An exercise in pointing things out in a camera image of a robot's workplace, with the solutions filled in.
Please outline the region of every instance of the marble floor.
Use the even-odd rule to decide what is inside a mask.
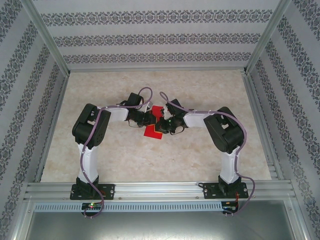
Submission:
[[[153,89],[152,102],[164,106],[159,92],[183,107],[196,110],[231,109],[247,130],[247,144],[240,154],[239,172],[255,180],[270,180],[270,173],[242,76],[237,70],[131,71],[71,73],[42,182],[74,182],[80,157],[72,127],[85,104],[114,105],[145,86]],[[142,92],[144,99],[149,92]],[[112,122],[99,146],[101,182],[217,181],[220,152],[206,128],[187,128],[162,140],[144,136],[144,128]]]

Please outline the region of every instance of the ventilation slots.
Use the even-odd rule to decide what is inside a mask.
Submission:
[[[81,202],[37,203],[34,212],[80,212]],[[204,202],[106,202],[103,212],[205,212],[222,211],[220,201]]]

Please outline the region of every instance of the striped wall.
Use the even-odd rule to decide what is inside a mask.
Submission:
[[[279,0],[35,0],[71,70],[245,67]]]
[[[250,73],[282,171],[320,239],[320,1],[293,0]]]
[[[64,74],[18,0],[0,2],[0,240],[33,182]]]

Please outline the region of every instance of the patterned wallpaper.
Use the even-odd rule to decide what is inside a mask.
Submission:
[[[0,3],[0,240],[33,182],[65,76],[18,0]]]
[[[279,0],[35,0],[71,70],[245,67]]]
[[[293,0],[250,73],[311,239],[320,239],[319,13],[316,0]]]

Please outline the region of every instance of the beige floor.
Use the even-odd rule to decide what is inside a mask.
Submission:
[[[271,179],[241,74],[229,70],[71,73],[41,181],[76,180],[80,158],[71,132],[85,104],[114,105],[144,86],[153,89],[155,105],[165,104],[159,96],[164,91],[189,109],[229,107],[248,134],[239,172],[255,180]],[[142,95],[147,99],[149,92]],[[99,146],[101,182],[216,181],[220,169],[220,152],[205,128],[187,128],[158,140],[127,122],[113,122]]]

